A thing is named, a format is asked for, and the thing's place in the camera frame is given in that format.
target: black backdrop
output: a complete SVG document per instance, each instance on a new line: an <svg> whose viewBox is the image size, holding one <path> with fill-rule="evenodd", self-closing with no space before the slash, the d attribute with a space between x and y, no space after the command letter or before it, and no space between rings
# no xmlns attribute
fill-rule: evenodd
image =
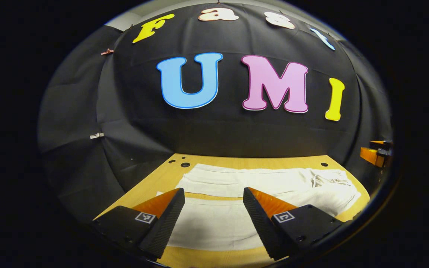
<svg viewBox="0 0 429 268"><path fill-rule="evenodd" d="M0 4L0 266L134 264L66 212L46 182L36 144L39 104L56 68L87 33L134 4ZM401 2L293 4L340 29L380 72L392 95L402 174L391 200L363 230L309 266L429 267L429 1L408 8ZM88 8L91 15L81 15Z"/></svg>
<svg viewBox="0 0 429 268"><path fill-rule="evenodd" d="M239 16L226 22L201 22L201 10L225 7ZM182 7L156 33L132 44L141 25L124 32L103 26L72 51L51 79L39 117L39 147L58 197L81 221L92 220L173 153L228 157L298 157L327 154L372 193L379 169L360 158L369 140L391 139L390 108L374 68L348 41L327 33L330 50L305 22L286 29L266 21L264 12L245 4ZM115 53L101 56L106 48ZM197 54L219 52L216 98L201 108L177 109L162 97L156 65L185 57L182 86L201 88ZM293 114L271 105L248 111L245 55L267 57L281 75L289 62L308 67L309 110ZM325 119L329 78L341 80L340 121ZM90 140L89 135L104 133Z"/></svg>

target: wooden table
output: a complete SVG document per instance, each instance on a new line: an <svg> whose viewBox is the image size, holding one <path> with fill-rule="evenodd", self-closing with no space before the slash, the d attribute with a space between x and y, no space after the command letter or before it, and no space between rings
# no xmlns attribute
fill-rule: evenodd
<svg viewBox="0 0 429 268"><path fill-rule="evenodd" d="M182 163L189 163L189 167L182 167ZM204 163L211 166L223 166L225 168L236 169L284 169L284 168L313 168L313 169L340 169L347 173L347 177L362 194L350 209L336 216L341 221L351 220L360 212L370 200L370 196L363 185L353 175L344 169L339 163L328 156L308 156L291 158L233 158L233 157L213 157L213 156L193 156L189 154L174 154L157 169L155 169L144 180L129 190L119 200L104 210L99 216L108 212L112 208L122 205L124 207L134 207L141 202L156 196L158 191L168 192L173 190L181 180L184 173L189 172L197 163ZM242 200L242 197L213 197L186 193L185 197L200 198L203 200ZM159 263L172 268L189 267L246 267L259 268L274 263L269 258L264 247L253 248L247 251L198 251L189 248L176 248L167 246Z"/></svg>

